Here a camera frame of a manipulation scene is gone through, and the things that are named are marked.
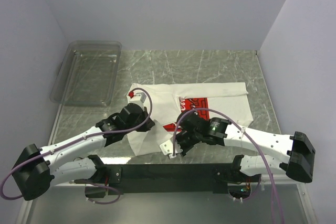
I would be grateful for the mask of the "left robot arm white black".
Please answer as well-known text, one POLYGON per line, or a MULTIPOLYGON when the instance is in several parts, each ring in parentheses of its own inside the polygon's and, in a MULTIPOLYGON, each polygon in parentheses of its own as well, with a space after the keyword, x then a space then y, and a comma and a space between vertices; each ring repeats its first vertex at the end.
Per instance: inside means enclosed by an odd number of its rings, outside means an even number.
POLYGON ((106 168, 100 158, 82 154, 121 141, 133 131, 147 132, 155 123, 150 118, 153 108, 142 102, 130 102, 119 113, 102 119, 83 133, 58 144, 38 148, 26 146, 12 168, 12 177, 26 201, 43 195, 50 187, 76 179, 99 183, 106 168))

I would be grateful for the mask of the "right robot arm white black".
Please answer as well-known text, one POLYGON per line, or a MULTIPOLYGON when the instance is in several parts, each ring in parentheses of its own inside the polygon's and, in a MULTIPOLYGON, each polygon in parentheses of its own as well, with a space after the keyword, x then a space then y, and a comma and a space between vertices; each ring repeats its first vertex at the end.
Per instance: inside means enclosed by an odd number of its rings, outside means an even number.
POLYGON ((183 112, 177 118, 180 127, 175 140, 182 155, 198 143, 240 147, 255 151, 256 156, 239 154, 232 162, 230 175, 241 182, 247 176, 285 174, 299 183, 313 181, 316 150, 305 133, 281 135, 254 130, 224 118, 204 119, 196 113, 183 112))

